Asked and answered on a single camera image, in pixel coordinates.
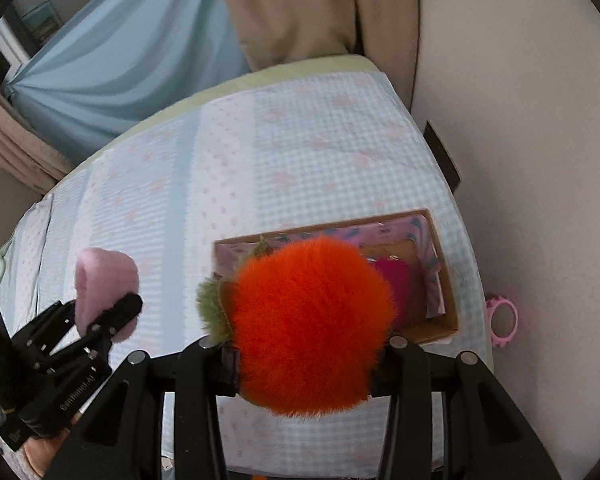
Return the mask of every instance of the orange fluffy ball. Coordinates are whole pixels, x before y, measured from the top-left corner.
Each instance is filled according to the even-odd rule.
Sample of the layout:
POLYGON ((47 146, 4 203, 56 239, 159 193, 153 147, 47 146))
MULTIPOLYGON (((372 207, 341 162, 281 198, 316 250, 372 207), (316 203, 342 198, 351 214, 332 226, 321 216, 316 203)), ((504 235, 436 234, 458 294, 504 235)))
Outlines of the orange fluffy ball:
POLYGON ((246 399, 309 416, 366 399, 395 307, 355 247, 321 237, 248 260, 232 303, 246 399))

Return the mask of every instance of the open box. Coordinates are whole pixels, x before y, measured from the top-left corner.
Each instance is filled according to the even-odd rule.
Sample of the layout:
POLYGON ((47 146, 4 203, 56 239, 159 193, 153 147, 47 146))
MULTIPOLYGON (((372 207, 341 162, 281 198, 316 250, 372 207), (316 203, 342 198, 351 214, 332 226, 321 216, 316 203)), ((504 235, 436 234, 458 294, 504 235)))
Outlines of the open box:
MULTIPOLYGON (((391 221, 398 219, 404 219, 406 217, 422 216, 427 223, 428 234, 430 237, 430 243, 432 245, 431 251, 434 252, 437 266, 436 266, 436 286, 440 291, 441 311, 442 314, 436 314, 433 317, 419 320, 405 326, 396 332, 403 334, 406 338, 416 343, 428 343, 436 341, 442 338, 449 337, 458 332, 458 314, 456 313, 456 302, 454 301, 453 290, 451 288, 451 282, 449 280, 448 270, 446 268, 444 255, 442 248, 440 247, 440 240, 436 233, 435 226, 431 220, 431 215, 427 209, 418 209, 402 213, 394 213, 390 215, 375 216, 370 218, 361 218, 354 220, 347 220, 342 222, 332 222, 328 224, 318 224, 313 226, 306 226, 296 229, 285 230, 284 232, 270 232, 261 233, 255 235, 241 236, 237 238, 228 238, 225 240, 218 240, 214 243, 214 262, 216 264, 216 275, 226 276, 232 272, 232 269, 221 268, 223 258, 219 258, 218 255, 222 254, 226 250, 234 250, 239 247, 240 244, 255 244, 262 238, 265 240, 275 241, 280 243, 279 240, 283 238, 295 238, 302 239, 303 235, 315 234, 317 232, 329 235, 331 230, 341 230, 345 228, 355 228, 358 226, 370 225, 370 224, 387 224, 391 221)), ((362 245, 360 252, 365 256, 382 256, 385 244, 373 244, 373 245, 362 245)), ((400 259, 405 260, 408 264, 413 265, 420 261, 422 255, 418 256, 416 245, 403 244, 400 249, 400 254, 397 256, 400 259)), ((392 253, 397 252, 396 246, 391 250, 392 253)), ((227 310, 231 310, 230 304, 230 290, 225 290, 222 294, 223 304, 227 310)), ((430 303, 430 295, 427 295, 427 301, 430 303)))

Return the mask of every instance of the cardboard box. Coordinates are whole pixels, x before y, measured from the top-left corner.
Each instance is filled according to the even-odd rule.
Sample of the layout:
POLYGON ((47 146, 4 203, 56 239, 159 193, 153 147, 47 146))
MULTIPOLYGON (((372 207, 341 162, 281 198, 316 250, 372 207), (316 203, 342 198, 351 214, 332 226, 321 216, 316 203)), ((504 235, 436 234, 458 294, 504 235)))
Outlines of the cardboard box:
MULTIPOLYGON (((375 216, 369 218, 359 218, 355 220, 347 220, 342 222, 332 222, 328 224, 318 224, 313 226, 305 226, 297 229, 285 230, 284 232, 270 232, 270 233, 261 233, 254 234, 248 236, 241 236, 237 238, 228 238, 225 240, 218 240, 214 243, 214 253, 216 252, 216 248, 219 244, 239 244, 244 242, 256 243, 261 237, 273 238, 276 236, 280 236, 283 234, 295 234, 295 233, 304 233, 304 232, 312 232, 312 231, 323 231, 329 228, 347 228, 359 226, 362 224, 370 224, 373 222, 388 222, 390 220, 395 220, 397 218, 403 218, 405 216, 412 216, 415 214, 420 214, 426 218, 427 223, 429 225, 429 231, 432 239, 433 246, 436 251, 436 256, 440 261, 440 270, 438 273, 438 277, 440 280, 440 289, 442 291, 442 297, 445 304, 445 313, 436 317, 431 317, 430 319, 423 319, 419 322, 410 324, 409 326, 403 327, 398 332, 403 334, 406 338, 416 342, 416 343, 428 343, 432 341, 436 341, 438 339, 449 337, 458 332, 458 314, 456 312, 456 302, 454 300, 454 294, 451 287, 451 281, 449 279, 448 269, 446 268, 444 254, 442 253, 442 248, 440 247, 440 240, 438 238, 438 234, 436 233, 435 225, 431 220, 431 214, 427 209, 418 209, 413 211, 407 211, 403 213, 394 213, 391 215, 382 215, 375 216)), ((396 254, 399 251, 399 254, 396 254, 400 259, 404 259, 407 263, 414 263, 414 257, 417 260, 417 255, 414 250, 413 243, 400 243, 392 244, 391 248, 383 247, 383 246, 364 246, 360 249, 361 253, 373 256, 374 254, 378 256, 383 256, 385 252, 391 252, 396 254)), ((230 297, 230 286, 226 287, 223 296, 226 297, 226 300, 230 297)), ((228 305, 229 301, 223 303, 226 305, 227 309, 230 310, 230 306, 228 305)))

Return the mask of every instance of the blue curtain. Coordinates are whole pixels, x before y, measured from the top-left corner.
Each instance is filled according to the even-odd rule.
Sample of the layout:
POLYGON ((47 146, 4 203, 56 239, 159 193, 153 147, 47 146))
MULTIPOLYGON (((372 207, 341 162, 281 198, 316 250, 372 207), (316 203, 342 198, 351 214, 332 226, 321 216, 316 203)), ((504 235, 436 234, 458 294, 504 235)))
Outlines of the blue curtain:
POLYGON ((224 0, 92 0, 7 84, 75 163, 194 92, 248 72, 224 0))

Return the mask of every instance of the screw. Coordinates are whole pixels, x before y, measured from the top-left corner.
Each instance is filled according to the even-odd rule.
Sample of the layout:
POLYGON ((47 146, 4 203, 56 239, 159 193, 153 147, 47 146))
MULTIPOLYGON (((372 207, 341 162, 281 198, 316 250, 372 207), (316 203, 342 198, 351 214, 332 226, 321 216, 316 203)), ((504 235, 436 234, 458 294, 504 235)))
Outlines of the screw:
POLYGON ((133 365, 139 365, 142 361, 144 361, 145 356, 146 354, 142 350, 136 350, 135 352, 131 352, 126 360, 133 365))
POLYGON ((401 335, 394 335, 389 338, 389 345, 395 349, 406 348, 409 342, 401 335))
POLYGON ((473 352, 462 352, 460 354, 460 360, 469 366, 473 366, 475 364, 478 364, 478 356, 476 354, 474 354, 473 352))
POLYGON ((214 346, 216 346, 216 345, 214 345, 214 344, 213 344, 213 340, 211 339, 211 336, 208 336, 208 335, 204 336, 204 337, 203 337, 203 338, 202 338, 202 339, 201 339, 201 340, 198 342, 198 344, 199 344, 200 346, 202 346, 202 348, 205 348, 205 349, 206 349, 206 348, 213 348, 214 346))

